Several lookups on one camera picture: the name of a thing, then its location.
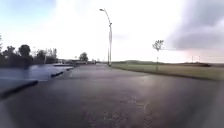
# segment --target tree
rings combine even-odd
[[[6,59],[7,65],[9,67],[21,67],[23,64],[23,59],[18,53],[12,53]]]
[[[159,53],[159,51],[162,49],[163,40],[157,40],[152,47]],[[158,62],[159,62],[159,55],[157,54],[157,63],[156,63],[156,71],[158,71]]]
[[[45,58],[46,58],[46,51],[38,50],[37,55],[34,57],[34,63],[35,64],[44,64]]]
[[[10,57],[14,54],[15,47],[7,46],[7,49],[3,52],[3,55],[6,57]]]
[[[82,61],[88,61],[87,53],[86,53],[86,52],[83,52],[83,53],[80,55],[79,59],[82,60]]]
[[[53,49],[53,57],[55,59],[57,58],[57,49],[56,48]]]
[[[0,43],[0,53],[2,51],[2,43]]]
[[[30,55],[30,46],[29,45],[21,45],[19,47],[19,53],[22,57],[28,57]]]
[[[52,49],[46,49],[46,55],[47,56],[53,56],[53,50]]]
[[[31,50],[29,45],[24,44],[19,47],[19,53],[22,56],[25,69],[28,69],[31,63],[30,51]]]

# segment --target asphalt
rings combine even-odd
[[[136,73],[105,65],[81,66],[1,100],[0,125],[202,128],[214,115],[220,87],[220,82],[214,81]]]
[[[0,78],[0,99],[7,98],[20,90],[34,86],[38,83],[35,80],[5,80]]]

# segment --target sky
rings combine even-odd
[[[57,48],[58,57],[107,60],[224,62],[222,0],[0,0],[3,46]],[[157,53],[152,44],[164,40]]]

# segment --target grass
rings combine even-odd
[[[113,68],[144,72],[156,73],[164,75],[185,76],[191,78],[223,80],[222,73],[224,68],[219,67],[193,67],[179,65],[159,65],[159,70],[156,71],[156,65],[140,65],[140,64],[113,64]]]

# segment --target lamp post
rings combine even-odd
[[[107,19],[109,21],[109,28],[110,28],[110,32],[109,32],[109,50],[108,50],[108,65],[111,66],[112,62],[111,62],[111,46],[112,46],[112,23],[110,22],[110,18],[107,14],[107,11],[106,9],[100,9],[100,11],[104,11],[106,16],[107,16]]]
[[[46,64],[46,62],[47,62],[47,53],[48,53],[47,50],[48,50],[48,49],[46,48],[46,50],[45,50],[45,56],[44,56],[44,64]]]

